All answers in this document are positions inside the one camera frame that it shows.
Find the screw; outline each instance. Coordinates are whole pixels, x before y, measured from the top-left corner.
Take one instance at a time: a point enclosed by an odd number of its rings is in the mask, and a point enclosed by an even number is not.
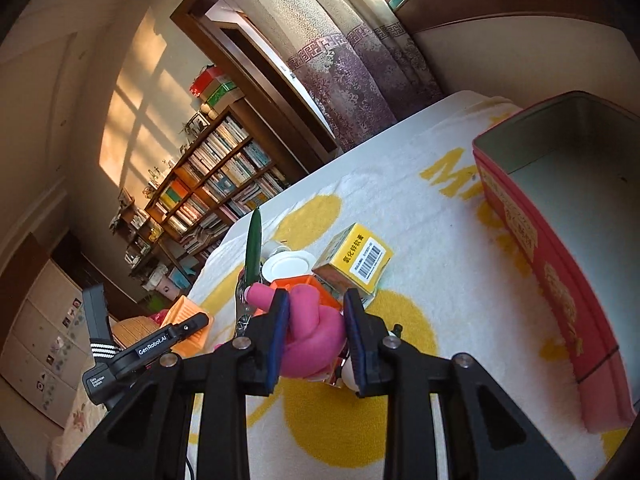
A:
[[[382,340],[382,344],[387,348],[391,348],[392,350],[395,350],[396,348],[398,348],[401,345],[401,343],[402,343],[402,340],[399,337],[396,337],[394,335],[388,335]]]
[[[251,340],[248,337],[240,336],[236,337],[231,344],[238,350],[246,350],[251,346]]]
[[[462,352],[453,356],[453,362],[463,368],[469,368],[474,363],[474,359],[469,354]]]
[[[178,362],[178,356],[173,352],[169,352],[168,354],[164,354],[160,356],[160,366],[165,368],[171,368],[175,366]]]

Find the orange container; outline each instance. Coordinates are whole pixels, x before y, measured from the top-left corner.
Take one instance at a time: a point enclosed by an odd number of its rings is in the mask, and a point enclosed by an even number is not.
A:
[[[320,304],[330,306],[335,310],[341,311],[342,305],[320,284],[318,280],[311,274],[305,276],[296,276],[295,278],[280,278],[271,282],[271,288],[284,288],[287,292],[295,285],[311,285],[320,292]]]
[[[166,326],[169,323],[171,324],[179,324],[194,314],[199,312],[204,312],[209,317],[209,324],[201,330],[198,330],[195,334],[189,336],[184,341],[180,341],[176,343],[172,350],[177,354],[180,354],[182,357],[191,357],[200,352],[205,343],[207,342],[207,336],[209,335],[209,330],[211,330],[211,326],[213,325],[213,316],[202,310],[199,306],[197,306],[193,301],[188,300],[186,296],[181,296],[178,298],[178,301],[174,303],[174,306],[169,309],[169,312],[166,314],[164,321],[162,322],[162,326]]]

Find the white cabinet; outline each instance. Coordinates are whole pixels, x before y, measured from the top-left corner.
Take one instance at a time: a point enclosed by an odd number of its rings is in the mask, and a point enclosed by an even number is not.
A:
[[[76,390],[51,373],[12,334],[2,349],[0,373],[28,402],[64,427]]]
[[[64,426],[89,355],[82,291],[49,260],[14,320],[0,355],[0,374]]]

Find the cable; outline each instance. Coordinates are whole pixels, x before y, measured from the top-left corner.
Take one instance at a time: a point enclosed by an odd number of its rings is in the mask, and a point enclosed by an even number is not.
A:
[[[189,476],[191,480],[195,480],[195,475],[193,474],[193,467],[191,467],[191,462],[189,462],[189,457],[187,457],[187,468],[189,469]]]

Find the red tin box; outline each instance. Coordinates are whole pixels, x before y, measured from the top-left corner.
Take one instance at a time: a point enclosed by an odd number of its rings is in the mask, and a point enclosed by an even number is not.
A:
[[[631,425],[640,407],[640,118],[569,92],[494,126],[473,150],[486,198],[558,320],[587,430]]]
[[[200,72],[200,75],[191,84],[189,91],[195,97],[200,97],[200,94],[213,82],[214,79],[223,75],[224,72],[222,72],[220,68],[211,65]]]

